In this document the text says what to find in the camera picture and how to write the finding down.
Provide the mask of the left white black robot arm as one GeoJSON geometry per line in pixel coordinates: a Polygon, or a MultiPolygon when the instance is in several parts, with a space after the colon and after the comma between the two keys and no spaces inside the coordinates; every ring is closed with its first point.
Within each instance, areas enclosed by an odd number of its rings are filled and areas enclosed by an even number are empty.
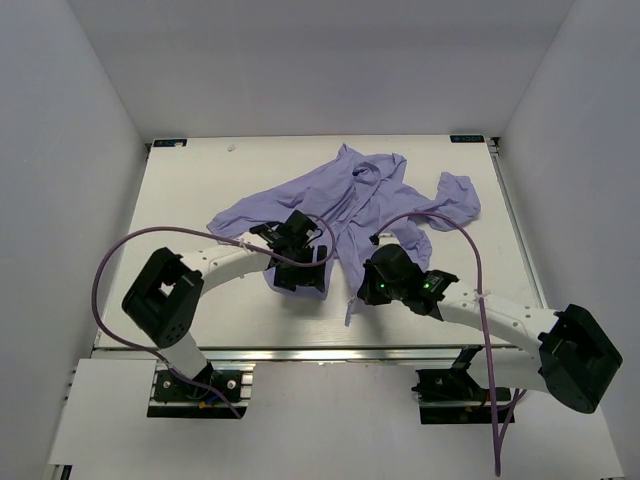
{"type": "Polygon", "coordinates": [[[190,334],[200,298],[247,274],[273,274],[287,292],[326,292],[325,265],[333,249],[312,242],[331,232],[320,217],[294,211],[284,222],[254,226],[237,239],[218,238],[202,251],[178,254],[167,247],[149,257],[122,301],[125,314],[175,370],[177,387],[199,399],[211,387],[213,368],[190,334]]]}

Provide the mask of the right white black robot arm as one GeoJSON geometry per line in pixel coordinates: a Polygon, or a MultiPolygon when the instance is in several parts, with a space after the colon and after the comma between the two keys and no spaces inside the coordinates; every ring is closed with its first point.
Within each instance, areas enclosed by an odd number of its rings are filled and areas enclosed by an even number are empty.
{"type": "Polygon", "coordinates": [[[600,404],[623,359],[585,308],[561,311],[520,305],[494,294],[480,295],[455,275],[423,271],[397,244],[378,248],[364,263],[357,296],[369,306],[401,302],[412,313],[486,330],[508,349],[471,348],[451,374],[453,390],[472,399],[488,385],[548,393],[579,413],[600,404]]]}

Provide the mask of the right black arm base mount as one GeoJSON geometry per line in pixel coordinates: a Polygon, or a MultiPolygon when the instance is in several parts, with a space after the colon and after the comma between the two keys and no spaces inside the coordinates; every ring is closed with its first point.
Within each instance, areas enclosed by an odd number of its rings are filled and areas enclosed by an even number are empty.
{"type": "Polygon", "coordinates": [[[490,425],[491,394],[465,370],[419,369],[411,390],[422,425],[490,425]]]}

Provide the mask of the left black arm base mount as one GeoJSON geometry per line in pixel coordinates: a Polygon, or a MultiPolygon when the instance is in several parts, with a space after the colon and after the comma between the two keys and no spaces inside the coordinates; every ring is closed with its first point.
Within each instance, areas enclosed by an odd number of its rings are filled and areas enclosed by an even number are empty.
{"type": "Polygon", "coordinates": [[[252,364],[214,365],[209,384],[232,404],[230,408],[210,389],[178,379],[158,365],[152,377],[146,415],[161,419],[241,419],[247,411],[253,385],[252,364]]]}

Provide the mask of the lavender purple jacket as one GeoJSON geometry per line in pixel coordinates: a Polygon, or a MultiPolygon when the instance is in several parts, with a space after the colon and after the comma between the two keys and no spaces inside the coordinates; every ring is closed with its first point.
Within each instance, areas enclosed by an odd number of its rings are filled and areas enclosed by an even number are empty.
{"type": "Polygon", "coordinates": [[[427,268],[432,244],[419,223],[447,231],[470,223],[481,212],[469,177],[442,173],[435,196],[428,198],[405,184],[406,166],[399,154],[363,155],[343,145],[334,160],[239,200],[217,213],[207,228],[234,238],[260,224],[283,222],[295,210],[318,215],[331,227],[321,243],[337,242],[332,260],[340,264],[350,290],[357,291],[364,263],[375,250],[370,238],[379,229],[393,234],[411,260],[427,268]]]}

